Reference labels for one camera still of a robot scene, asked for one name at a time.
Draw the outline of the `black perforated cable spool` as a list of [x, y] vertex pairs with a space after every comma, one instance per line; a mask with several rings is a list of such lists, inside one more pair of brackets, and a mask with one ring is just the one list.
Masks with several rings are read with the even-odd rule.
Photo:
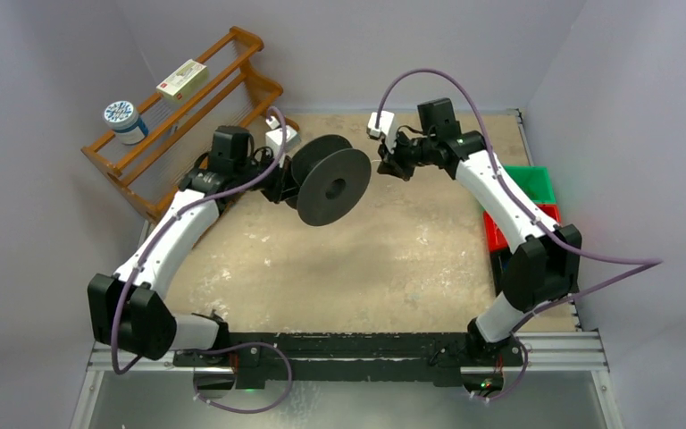
[[296, 210], [311, 226], [324, 226], [348, 214], [366, 192], [372, 176], [368, 155], [348, 139], [328, 134], [303, 145], [291, 158], [299, 185]]

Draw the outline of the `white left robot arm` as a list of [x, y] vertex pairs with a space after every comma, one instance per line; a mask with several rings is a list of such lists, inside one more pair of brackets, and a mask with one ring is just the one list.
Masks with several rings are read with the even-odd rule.
[[175, 274], [194, 245], [242, 193], [283, 187], [286, 149], [298, 140], [291, 126], [270, 121], [263, 147], [251, 133], [221, 126], [202, 154], [205, 168], [194, 166], [181, 180], [162, 220], [138, 250], [112, 274], [96, 274], [88, 285], [91, 326], [97, 342], [110, 347], [119, 373], [120, 353], [157, 360], [174, 350], [195, 349], [207, 365], [230, 356], [227, 323], [217, 315], [175, 315], [165, 298]]

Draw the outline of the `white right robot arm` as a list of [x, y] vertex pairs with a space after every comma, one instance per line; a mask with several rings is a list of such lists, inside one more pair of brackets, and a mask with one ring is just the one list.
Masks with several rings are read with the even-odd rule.
[[486, 364], [523, 318], [575, 289], [581, 234], [542, 212], [512, 180], [478, 131], [464, 132], [450, 99], [417, 107], [422, 134], [408, 138], [393, 113], [374, 112], [367, 124], [379, 141], [380, 174], [408, 181], [418, 166], [434, 165], [468, 189], [501, 230], [511, 252], [500, 292], [467, 327], [468, 357]]

